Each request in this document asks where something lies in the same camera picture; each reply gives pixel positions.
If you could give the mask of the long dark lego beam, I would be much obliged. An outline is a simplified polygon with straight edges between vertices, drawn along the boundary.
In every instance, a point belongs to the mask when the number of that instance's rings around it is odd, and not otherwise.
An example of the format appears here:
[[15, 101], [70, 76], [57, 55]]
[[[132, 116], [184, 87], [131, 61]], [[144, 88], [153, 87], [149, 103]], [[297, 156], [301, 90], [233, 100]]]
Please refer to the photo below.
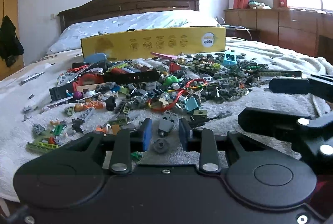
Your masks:
[[118, 85], [123, 84], [137, 84], [137, 83], [146, 83], [146, 82], [156, 82], [160, 78], [159, 71], [146, 71], [146, 72], [134, 72], [126, 74], [114, 74], [107, 72], [104, 74], [105, 83], [111, 82]]

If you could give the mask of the olive long lego beam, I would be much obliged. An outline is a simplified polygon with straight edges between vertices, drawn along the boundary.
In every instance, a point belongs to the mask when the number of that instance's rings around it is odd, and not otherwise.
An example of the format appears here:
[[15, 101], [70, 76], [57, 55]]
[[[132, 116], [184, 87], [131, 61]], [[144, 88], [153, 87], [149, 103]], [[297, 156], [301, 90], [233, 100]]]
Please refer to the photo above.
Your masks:
[[283, 77], [292, 77], [292, 78], [299, 78], [302, 77], [301, 71], [289, 71], [289, 70], [262, 70], [259, 71], [258, 76], [283, 76]]

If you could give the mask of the olive studded lego beam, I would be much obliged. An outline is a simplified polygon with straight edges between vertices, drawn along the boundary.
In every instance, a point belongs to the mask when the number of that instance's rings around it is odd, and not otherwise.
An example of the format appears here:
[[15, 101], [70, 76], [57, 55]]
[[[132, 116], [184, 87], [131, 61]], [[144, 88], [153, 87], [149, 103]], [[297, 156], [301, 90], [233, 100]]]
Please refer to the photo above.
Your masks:
[[193, 60], [193, 61], [186, 61], [185, 59], [181, 58], [177, 60], [177, 63], [180, 65], [184, 65], [187, 67], [192, 67], [200, 71], [206, 71], [206, 72], [218, 72], [221, 70], [221, 67], [218, 64], [211, 64], [200, 61]]

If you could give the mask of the light blue plastic case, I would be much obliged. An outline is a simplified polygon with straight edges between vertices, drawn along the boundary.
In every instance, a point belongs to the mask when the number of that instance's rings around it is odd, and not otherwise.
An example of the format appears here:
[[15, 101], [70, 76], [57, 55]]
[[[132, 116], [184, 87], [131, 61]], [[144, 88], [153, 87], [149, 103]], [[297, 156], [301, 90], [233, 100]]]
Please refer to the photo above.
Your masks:
[[234, 50], [225, 52], [222, 65], [224, 67], [232, 67], [234, 65], [237, 65], [236, 55]]

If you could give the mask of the pink flat piece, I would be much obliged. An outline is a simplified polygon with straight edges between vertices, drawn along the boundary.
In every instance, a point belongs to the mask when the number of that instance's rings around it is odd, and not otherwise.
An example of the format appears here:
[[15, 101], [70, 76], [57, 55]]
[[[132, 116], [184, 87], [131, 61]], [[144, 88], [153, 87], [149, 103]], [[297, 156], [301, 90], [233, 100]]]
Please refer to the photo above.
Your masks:
[[162, 53], [156, 53], [156, 52], [151, 52], [151, 55], [158, 57], [158, 58], [168, 59], [168, 60], [174, 60], [174, 59], [178, 58], [175, 55], [162, 54]]

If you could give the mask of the yellow cardboard box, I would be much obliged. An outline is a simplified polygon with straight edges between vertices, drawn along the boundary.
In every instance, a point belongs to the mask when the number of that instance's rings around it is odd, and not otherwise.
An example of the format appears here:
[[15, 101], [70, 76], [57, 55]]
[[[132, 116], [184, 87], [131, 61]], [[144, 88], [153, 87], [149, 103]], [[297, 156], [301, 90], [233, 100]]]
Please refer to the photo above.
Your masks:
[[103, 53], [111, 61], [150, 58], [153, 52], [178, 55], [225, 49], [224, 27], [170, 27], [134, 30], [81, 39], [83, 56]]

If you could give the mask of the wooden sideboard cabinet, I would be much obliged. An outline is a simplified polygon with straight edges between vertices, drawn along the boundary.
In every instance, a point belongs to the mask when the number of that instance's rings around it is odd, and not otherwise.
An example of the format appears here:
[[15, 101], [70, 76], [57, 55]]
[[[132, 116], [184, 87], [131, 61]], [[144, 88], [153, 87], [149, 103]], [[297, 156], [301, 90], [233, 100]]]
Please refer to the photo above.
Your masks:
[[250, 30], [252, 38], [332, 63], [332, 14], [298, 9], [233, 9], [229, 25]]

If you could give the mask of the light blue floral duvet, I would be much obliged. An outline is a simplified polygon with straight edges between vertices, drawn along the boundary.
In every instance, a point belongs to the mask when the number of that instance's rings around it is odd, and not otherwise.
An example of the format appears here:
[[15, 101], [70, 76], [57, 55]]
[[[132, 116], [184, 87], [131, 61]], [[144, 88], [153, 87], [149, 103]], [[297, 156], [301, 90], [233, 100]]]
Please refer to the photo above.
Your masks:
[[81, 48], [81, 39], [102, 34], [125, 32], [130, 29], [146, 30], [169, 27], [217, 27], [216, 19], [208, 14], [192, 10], [147, 12], [118, 16], [98, 21], [79, 22], [66, 28], [58, 40], [48, 48], [47, 54], [55, 54]]

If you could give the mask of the white small device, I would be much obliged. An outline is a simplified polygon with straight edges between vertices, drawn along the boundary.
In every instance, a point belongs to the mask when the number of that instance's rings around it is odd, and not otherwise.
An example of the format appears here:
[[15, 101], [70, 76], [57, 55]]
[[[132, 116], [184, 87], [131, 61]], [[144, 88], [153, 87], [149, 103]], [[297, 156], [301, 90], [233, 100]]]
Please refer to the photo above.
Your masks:
[[30, 82], [31, 80], [34, 80], [34, 79], [40, 77], [44, 73], [45, 73], [44, 71], [43, 72], [39, 72], [39, 73], [34, 73], [34, 74], [32, 74], [32, 75], [24, 78], [23, 80], [21, 80], [20, 85], [23, 85], [23, 84], [25, 84], [27, 82]]

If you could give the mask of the red cup on sill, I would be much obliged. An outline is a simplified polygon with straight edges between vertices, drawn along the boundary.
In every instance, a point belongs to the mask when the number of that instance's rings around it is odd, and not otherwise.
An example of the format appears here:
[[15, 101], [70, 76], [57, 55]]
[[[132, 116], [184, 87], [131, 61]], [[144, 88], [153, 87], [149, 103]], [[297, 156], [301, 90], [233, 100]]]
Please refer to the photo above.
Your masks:
[[279, 0], [279, 8], [287, 8], [287, 0]]

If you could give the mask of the dark wooden headboard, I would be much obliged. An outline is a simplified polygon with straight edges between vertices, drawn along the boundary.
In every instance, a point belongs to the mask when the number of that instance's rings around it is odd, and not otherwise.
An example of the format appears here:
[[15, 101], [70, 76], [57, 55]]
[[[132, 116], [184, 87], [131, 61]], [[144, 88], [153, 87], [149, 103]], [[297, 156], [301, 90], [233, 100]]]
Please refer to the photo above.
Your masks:
[[146, 12], [199, 11], [201, 0], [92, 0], [58, 13], [61, 32], [73, 24]]

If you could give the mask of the black hanging jacket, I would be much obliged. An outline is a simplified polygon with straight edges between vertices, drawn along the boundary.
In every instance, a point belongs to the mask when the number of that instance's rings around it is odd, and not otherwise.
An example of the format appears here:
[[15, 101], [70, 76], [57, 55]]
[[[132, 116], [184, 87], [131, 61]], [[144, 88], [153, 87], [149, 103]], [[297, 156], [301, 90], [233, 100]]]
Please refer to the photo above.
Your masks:
[[9, 16], [4, 16], [0, 34], [1, 58], [11, 67], [24, 54], [24, 48], [16, 34], [16, 27]]

